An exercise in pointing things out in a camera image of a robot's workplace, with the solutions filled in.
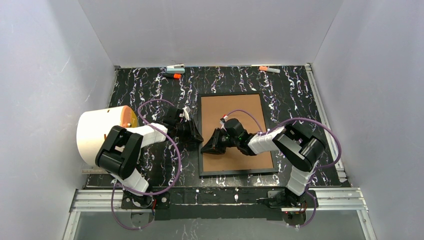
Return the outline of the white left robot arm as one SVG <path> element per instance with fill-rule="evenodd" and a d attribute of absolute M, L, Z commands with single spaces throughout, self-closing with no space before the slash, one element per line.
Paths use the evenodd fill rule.
<path fill-rule="evenodd" d="M 95 165 L 112 175 L 124 190 L 136 196 L 154 196 L 147 192 L 149 183 L 136 168 L 141 150 L 165 141 L 176 147 L 175 138 L 183 143 L 202 143 L 204 139 L 189 112 L 188 107 L 171 106 L 158 123 L 134 128 L 113 126 L 94 159 Z"/>

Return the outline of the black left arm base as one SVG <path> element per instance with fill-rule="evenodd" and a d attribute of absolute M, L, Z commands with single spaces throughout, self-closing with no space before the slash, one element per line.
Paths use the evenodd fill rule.
<path fill-rule="evenodd" d="M 162 210 L 170 207 L 170 193 L 160 195 L 135 195 L 127 190 L 123 191 L 121 208 L 126 210 L 154 209 Z"/>

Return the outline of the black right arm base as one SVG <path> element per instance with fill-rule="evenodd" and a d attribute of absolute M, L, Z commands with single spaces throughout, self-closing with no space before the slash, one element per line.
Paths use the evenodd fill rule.
<path fill-rule="evenodd" d="M 281 188 L 277 190 L 270 190 L 267 192 L 265 198 L 261 202 L 269 208 L 300 208 L 306 205 L 306 207 L 318 207 L 318 197 L 315 191 L 305 191 L 301 195 L 296 195 L 292 191 Z"/>

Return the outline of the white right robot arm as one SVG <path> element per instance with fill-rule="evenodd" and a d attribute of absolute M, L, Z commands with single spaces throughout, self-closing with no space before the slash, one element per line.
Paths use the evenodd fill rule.
<path fill-rule="evenodd" d="M 297 197 L 305 194 L 307 184 L 326 145 L 318 137 L 302 130 L 297 123 L 283 124 L 268 132 L 249 133 L 236 118 L 222 119 L 222 127 L 200 149 L 202 154 L 223 155 L 227 148 L 237 148 L 246 156 L 281 152 L 292 165 L 286 192 Z"/>

